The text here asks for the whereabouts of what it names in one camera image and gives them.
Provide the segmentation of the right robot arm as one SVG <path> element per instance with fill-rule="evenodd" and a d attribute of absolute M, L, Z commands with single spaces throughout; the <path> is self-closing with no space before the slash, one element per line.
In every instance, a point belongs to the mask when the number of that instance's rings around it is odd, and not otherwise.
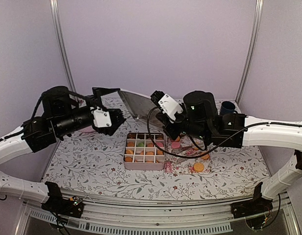
<path fill-rule="evenodd" d="M 302 177 L 302 121 L 260 119 L 237 112 L 219 114 L 212 93 L 193 91 L 179 104 L 168 94 L 155 91 L 151 101 L 160 112 L 156 118 L 173 140 L 181 133 L 215 148 L 271 146 L 294 149 L 291 159 L 271 178 L 259 183 L 248 202 L 251 213 L 259 213 L 280 192 Z"/>

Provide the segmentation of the metal divided cookie tin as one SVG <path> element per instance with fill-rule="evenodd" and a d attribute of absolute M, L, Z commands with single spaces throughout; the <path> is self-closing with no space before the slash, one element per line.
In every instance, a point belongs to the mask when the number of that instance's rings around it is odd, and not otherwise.
<path fill-rule="evenodd" d="M 135 140 L 127 139 L 129 136 L 136 137 Z M 124 150 L 124 165 L 127 170 L 160 171 L 164 169 L 165 149 L 164 135 L 162 133 L 129 133 L 126 138 Z M 144 147 L 137 147 L 137 143 L 143 142 Z M 157 146 L 162 142 L 164 147 Z"/>

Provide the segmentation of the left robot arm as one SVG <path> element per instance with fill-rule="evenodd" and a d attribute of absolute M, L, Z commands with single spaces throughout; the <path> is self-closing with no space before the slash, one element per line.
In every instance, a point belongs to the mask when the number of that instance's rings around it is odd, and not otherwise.
<path fill-rule="evenodd" d="M 108 109 L 102 96 L 119 92 L 119 88 L 92 88 L 92 95 L 81 95 L 65 86 L 56 86 L 39 97 L 31 118 L 0 138 L 0 165 L 30 153 L 37 153 L 63 141 L 75 131 L 92 127 L 97 133 L 112 136 L 125 122 L 120 109 Z M 0 194 L 47 204 L 63 212 L 67 203 L 56 183 L 38 183 L 11 177 L 0 171 Z"/>

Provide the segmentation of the metal tin lid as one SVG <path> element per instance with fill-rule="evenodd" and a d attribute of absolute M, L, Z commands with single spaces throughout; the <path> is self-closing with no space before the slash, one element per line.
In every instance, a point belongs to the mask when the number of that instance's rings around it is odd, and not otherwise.
<path fill-rule="evenodd" d="M 144 94 L 120 89 L 118 95 L 134 120 L 147 125 L 149 111 L 156 107 L 151 97 Z"/>

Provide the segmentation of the metal tongs white handle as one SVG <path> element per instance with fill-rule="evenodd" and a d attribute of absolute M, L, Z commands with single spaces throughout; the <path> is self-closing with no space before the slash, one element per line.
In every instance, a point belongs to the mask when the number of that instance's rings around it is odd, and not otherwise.
<path fill-rule="evenodd" d="M 172 149 L 171 153 L 177 154 L 179 156 L 190 157 L 190 156 L 196 156 L 198 154 L 201 154 L 202 151 L 195 146 L 186 146 L 186 147 Z"/>

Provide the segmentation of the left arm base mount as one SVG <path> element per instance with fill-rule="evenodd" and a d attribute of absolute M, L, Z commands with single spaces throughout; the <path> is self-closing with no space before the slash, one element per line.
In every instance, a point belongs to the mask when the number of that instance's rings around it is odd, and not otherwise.
<path fill-rule="evenodd" d="M 41 208 L 56 215 L 81 218 L 84 203 L 75 196 L 70 199 L 65 199 L 62 196 L 49 196 L 48 200 L 41 204 Z"/>

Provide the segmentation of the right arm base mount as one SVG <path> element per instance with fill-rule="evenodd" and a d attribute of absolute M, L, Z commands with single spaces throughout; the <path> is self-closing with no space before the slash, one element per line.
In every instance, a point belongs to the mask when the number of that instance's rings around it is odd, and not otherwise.
<path fill-rule="evenodd" d="M 230 207 L 235 219 L 250 216 L 245 219 L 247 226 L 252 230 L 261 230 L 272 212 L 273 204 L 272 200 L 258 198 L 232 203 Z"/>

